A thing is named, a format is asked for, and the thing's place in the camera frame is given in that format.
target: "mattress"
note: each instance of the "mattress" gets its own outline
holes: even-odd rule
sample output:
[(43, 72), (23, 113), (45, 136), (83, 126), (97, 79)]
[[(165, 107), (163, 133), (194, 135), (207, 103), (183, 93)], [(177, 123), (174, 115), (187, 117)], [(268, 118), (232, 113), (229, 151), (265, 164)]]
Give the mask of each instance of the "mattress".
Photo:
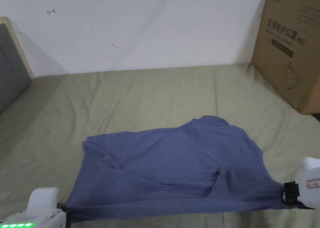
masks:
[[(243, 128), (271, 177), (288, 182), (301, 158), (320, 158), (320, 122), (293, 110), (248, 65), (108, 71), (41, 77), (0, 115), (0, 214), (26, 208), (32, 190), (68, 198), (88, 137), (176, 127), (214, 115)], [(83, 227), (317, 227), (317, 212), (268, 210), (101, 220)]]

